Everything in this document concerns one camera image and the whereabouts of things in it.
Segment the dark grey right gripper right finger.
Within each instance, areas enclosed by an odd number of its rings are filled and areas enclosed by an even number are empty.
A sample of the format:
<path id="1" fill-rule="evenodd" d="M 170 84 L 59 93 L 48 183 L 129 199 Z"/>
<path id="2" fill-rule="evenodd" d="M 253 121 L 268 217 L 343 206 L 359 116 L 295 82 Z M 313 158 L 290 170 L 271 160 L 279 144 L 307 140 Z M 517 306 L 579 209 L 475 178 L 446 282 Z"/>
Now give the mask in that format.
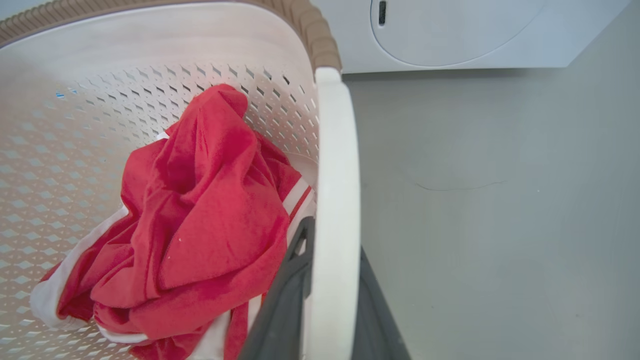
<path id="1" fill-rule="evenodd" d="M 361 249 L 353 360 L 410 360 L 377 276 Z"/>

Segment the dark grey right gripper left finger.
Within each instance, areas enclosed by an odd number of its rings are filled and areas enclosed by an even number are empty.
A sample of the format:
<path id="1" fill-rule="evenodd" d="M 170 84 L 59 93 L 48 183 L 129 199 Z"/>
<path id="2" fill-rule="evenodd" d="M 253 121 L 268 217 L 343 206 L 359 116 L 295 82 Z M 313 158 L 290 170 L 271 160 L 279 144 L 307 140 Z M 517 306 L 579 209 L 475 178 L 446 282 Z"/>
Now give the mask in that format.
<path id="1" fill-rule="evenodd" d="M 304 301 L 311 293 L 315 219 L 303 218 L 293 235 L 238 358 L 299 360 Z"/>

